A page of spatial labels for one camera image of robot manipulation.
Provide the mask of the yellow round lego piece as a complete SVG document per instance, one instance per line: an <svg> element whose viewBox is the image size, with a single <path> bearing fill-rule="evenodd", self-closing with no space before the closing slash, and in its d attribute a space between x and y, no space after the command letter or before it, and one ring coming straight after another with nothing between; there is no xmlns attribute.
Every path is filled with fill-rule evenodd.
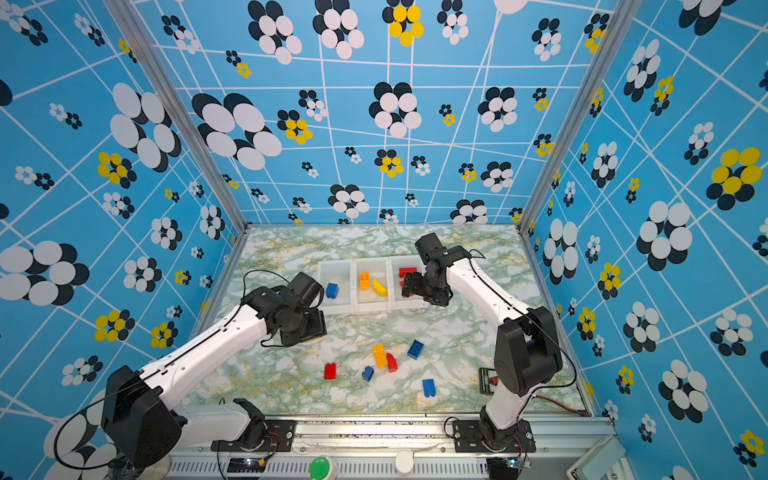
<svg viewBox="0 0 768 480"><path fill-rule="evenodd" d="M379 280L376 280L376 279L373 280L373 290L377 295L381 297L388 296L387 288Z"/></svg>

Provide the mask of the blue square lego brick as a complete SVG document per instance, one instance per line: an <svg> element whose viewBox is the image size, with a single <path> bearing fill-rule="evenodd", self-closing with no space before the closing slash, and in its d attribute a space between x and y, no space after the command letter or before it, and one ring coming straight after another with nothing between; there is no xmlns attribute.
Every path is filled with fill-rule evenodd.
<svg viewBox="0 0 768 480"><path fill-rule="evenodd" d="M417 360L421 355L423 347L424 344L422 342L414 340L407 351L407 356L411 359Z"/></svg>

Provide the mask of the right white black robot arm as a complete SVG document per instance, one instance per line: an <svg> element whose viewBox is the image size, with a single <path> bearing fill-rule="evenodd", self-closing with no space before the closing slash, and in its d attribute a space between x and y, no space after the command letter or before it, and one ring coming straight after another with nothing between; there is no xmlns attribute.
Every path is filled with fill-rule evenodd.
<svg viewBox="0 0 768 480"><path fill-rule="evenodd" d="M548 309L530 307L504 290L465 248L447 248L434 233L420 237L415 248L424 271L406 274L403 292L440 307L459 293L495 330L498 384L481 409L479 429L483 442L499 451L518 437L531 399L563 367L555 319Z"/></svg>

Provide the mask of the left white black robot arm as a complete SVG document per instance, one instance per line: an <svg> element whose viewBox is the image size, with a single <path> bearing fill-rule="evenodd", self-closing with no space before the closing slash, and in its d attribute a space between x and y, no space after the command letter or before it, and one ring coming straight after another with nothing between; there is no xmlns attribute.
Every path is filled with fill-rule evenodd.
<svg viewBox="0 0 768 480"><path fill-rule="evenodd" d="M231 443L247 451L274 448L264 414L237 398L223 405L185 407L183 398L206 376L257 342L280 338L291 347L327 333L320 309L325 291L300 272L285 285L247 293L222 320L174 352L133 370L123 366L108 378L101 428L120 457L139 470L177 447Z"/></svg>

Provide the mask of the right white plastic bin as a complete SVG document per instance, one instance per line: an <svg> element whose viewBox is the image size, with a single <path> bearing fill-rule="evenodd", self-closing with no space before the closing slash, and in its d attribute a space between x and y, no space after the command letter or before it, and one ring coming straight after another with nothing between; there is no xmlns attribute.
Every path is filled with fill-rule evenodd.
<svg viewBox="0 0 768 480"><path fill-rule="evenodd" d="M418 255L393 256L389 258L388 272L391 274L391 287L389 288L391 307L394 310L425 308L427 303L420 296L402 295L404 276L401 275L401 270L404 270L404 274L413 270L419 273L425 272L424 264Z"/></svg>

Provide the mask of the small red lego brick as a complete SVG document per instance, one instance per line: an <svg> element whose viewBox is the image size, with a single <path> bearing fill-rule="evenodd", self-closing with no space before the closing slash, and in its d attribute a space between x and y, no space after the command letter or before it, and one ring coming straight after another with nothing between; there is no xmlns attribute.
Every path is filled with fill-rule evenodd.
<svg viewBox="0 0 768 480"><path fill-rule="evenodd" d="M337 378L337 365L335 363L328 363L324 368L324 379L335 380Z"/></svg>

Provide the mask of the left white plastic bin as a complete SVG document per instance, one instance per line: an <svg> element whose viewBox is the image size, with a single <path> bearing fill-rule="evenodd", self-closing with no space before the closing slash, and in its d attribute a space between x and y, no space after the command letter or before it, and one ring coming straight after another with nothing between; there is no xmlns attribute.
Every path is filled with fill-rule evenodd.
<svg viewBox="0 0 768 480"><path fill-rule="evenodd" d="M321 309L326 315L351 314L354 311L353 269L351 260L322 261L316 279L325 288Z"/></svg>

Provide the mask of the yellow long lego brick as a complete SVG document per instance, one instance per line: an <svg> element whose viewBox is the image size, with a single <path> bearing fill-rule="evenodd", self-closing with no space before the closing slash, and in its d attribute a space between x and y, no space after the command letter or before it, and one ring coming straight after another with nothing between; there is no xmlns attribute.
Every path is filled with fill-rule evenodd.
<svg viewBox="0 0 768 480"><path fill-rule="evenodd" d="M383 345L376 345L372 348L375 364L378 368L388 366L387 352Z"/></svg>

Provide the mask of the small blue lego brick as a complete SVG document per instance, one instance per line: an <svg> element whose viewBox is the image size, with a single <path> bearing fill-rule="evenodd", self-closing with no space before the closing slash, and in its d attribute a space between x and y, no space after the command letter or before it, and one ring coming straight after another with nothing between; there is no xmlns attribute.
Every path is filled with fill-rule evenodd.
<svg viewBox="0 0 768 480"><path fill-rule="evenodd" d="M363 378L363 379L364 379L366 382L370 382L370 381L371 381L371 379L372 379L372 377L373 377L373 375L374 375L374 373L375 373L375 371L374 371L374 368L373 368L373 367L371 367L371 366L366 366L366 367L364 368L363 372L362 372L362 378Z"/></svg>

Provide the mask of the red curved lego brick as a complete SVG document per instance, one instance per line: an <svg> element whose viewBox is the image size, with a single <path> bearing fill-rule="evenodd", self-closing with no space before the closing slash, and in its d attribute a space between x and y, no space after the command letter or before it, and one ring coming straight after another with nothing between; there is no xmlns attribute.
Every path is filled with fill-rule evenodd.
<svg viewBox="0 0 768 480"><path fill-rule="evenodd" d="M393 354L386 354L387 366L390 373L395 373L398 370L398 363Z"/></svg>

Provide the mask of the blue lego brick front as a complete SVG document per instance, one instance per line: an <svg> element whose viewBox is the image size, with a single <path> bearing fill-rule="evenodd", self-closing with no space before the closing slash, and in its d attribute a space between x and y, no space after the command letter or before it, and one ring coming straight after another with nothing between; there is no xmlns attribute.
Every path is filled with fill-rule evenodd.
<svg viewBox="0 0 768 480"><path fill-rule="evenodd" d="M422 387L426 398L434 398L436 396L436 386L433 379L423 379Z"/></svg>

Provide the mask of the green push button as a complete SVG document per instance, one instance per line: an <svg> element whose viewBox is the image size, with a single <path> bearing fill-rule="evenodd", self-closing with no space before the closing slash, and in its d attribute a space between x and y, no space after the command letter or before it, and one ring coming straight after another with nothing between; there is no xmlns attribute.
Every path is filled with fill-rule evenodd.
<svg viewBox="0 0 768 480"><path fill-rule="evenodd" d="M332 466L327 457L316 457L309 466L311 480L328 480L331 478Z"/></svg>

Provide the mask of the white round knob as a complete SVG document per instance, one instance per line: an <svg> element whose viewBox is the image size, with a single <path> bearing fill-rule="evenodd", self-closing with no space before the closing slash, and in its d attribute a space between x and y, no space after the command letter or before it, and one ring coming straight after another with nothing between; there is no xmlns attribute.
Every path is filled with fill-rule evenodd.
<svg viewBox="0 0 768 480"><path fill-rule="evenodd" d="M395 456L395 471L398 475L407 476L414 472L415 457L410 450L399 451Z"/></svg>

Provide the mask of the aluminium front rail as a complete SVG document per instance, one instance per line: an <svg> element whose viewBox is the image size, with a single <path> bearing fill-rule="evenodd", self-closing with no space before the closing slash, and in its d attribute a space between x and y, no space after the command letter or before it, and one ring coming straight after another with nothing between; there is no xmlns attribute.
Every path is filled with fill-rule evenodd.
<svg viewBox="0 0 768 480"><path fill-rule="evenodd" d="M289 452L258 466L261 453L214 452L210 444L171 453L169 479L308 479L316 457L327 457L331 479L631 479L623 445L608 420L532 414L537 450L457 453L451 438L455 420L468 414L293 416L296 435ZM414 472L395 471L399 451L414 453Z"/></svg>

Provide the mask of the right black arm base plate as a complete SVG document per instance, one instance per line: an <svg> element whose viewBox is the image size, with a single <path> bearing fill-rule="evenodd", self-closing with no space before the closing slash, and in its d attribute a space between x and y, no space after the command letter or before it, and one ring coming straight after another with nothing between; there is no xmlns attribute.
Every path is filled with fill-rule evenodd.
<svg viewBox="0 0 768 480"><path fill-rule="evenodd" d="M506 429L486 420L455 420L451 438L457 453L509 453L522 456L537 450L530 423L520 420Z"/></svg>

